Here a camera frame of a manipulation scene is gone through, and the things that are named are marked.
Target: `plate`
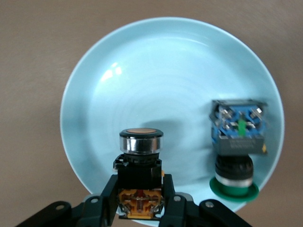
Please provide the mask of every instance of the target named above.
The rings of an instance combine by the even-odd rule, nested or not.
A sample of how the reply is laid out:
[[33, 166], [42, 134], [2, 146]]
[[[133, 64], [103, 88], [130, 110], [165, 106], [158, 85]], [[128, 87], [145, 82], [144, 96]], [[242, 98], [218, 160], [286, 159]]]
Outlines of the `plate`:
[[[82, 57], [67, 83], [61, 134], [67, 158], [90, 193], [103, 190], [122, 152], [119, 132], [148, 127], [164, 132], [162, 168], [177, 192], [196, 204], [217, 199], [211, 100], [252, 98], [268, 104], [267, 156], [251, 155], [254, 182], [271, 176], [284, 138], [278, 89], [257, 55], [236, 37], [187, 18], [161, 17], [131, 23], [102, 38]], [[150, 226], [157, 222], [138, 221]]]

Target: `light blue plate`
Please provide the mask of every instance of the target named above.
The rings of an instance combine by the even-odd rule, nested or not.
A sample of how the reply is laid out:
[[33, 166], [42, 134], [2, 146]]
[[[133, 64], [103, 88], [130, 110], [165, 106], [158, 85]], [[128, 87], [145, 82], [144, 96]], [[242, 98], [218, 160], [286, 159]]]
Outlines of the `light blue plate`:
[[[262, 61], [231, 34], [200, 21], [163, 17], [126, 25], [97, 42], [79, 61], [61, 107], [61, 133], [68, 160], [91, 193], [113, 174], [119, 132], [151, 127], [164, 132], [162, 167], [177, 192], [196, 204], [217, 199], [209, 113], [212, 99], [252, 98], [268, 104], [267, 156], [252, 156], [254, 182], [271, 176], [284, 138], [278, 89]], [[151, 226], [157, 222], [138, 221]]]

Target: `screw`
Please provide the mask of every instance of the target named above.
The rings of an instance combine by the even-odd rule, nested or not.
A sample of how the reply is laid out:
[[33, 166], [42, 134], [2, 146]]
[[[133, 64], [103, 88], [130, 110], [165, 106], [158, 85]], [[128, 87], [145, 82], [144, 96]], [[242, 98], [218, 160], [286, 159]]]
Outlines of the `screw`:
[[213, 208], [214, 204], [210, 201], [207, 201], [207, 202], [205, 202], [205, 206], [208, 207], [208, 208]]
[[176, 202], [180, 202], [181, 201], [181, 197], [180, 196], [174, 196], [174, 201]]

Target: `round dish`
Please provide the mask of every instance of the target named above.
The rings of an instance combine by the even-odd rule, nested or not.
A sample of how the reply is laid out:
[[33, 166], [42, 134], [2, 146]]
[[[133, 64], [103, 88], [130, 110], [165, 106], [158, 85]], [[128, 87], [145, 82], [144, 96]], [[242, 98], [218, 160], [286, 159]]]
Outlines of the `round dish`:
[[[164, 132], [162, 168], [177, 192], [196, 204], [217, 199], [233, 211], [245, 203], [216, 196], [211, 100], [252, 98], [268, 104], [267, 156], [251, 155], [254, 182], [271, 176], [284, 138], [276, 85], [256, 54], [231, 34], [200, 21], [163, 17], [126, 25], [102, 38], [82, 57], [67, 83], [61, 134], [68, 160], [90, 193], [103, 190], [119, 149], [119, 132]], [[138, 221], [150, 226], [157, 222]]]

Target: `brown background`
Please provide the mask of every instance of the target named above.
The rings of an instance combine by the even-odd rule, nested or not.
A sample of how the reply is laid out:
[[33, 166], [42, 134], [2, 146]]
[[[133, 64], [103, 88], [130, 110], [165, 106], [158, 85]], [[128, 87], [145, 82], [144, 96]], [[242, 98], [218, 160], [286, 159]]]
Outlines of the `brown background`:
[[[265, 63], [285, 108], [285, 142], [271, 179], [237, 213], [255, 227], [302, 226], [303, 1], [0, 1], [0, 226], [57, 200], [88, 194], [60, 136], [64, 87], [97, 40], [143, 18], [211, 23], [246, 43]], [[140, 226], [115, 220], [114, 226]]]

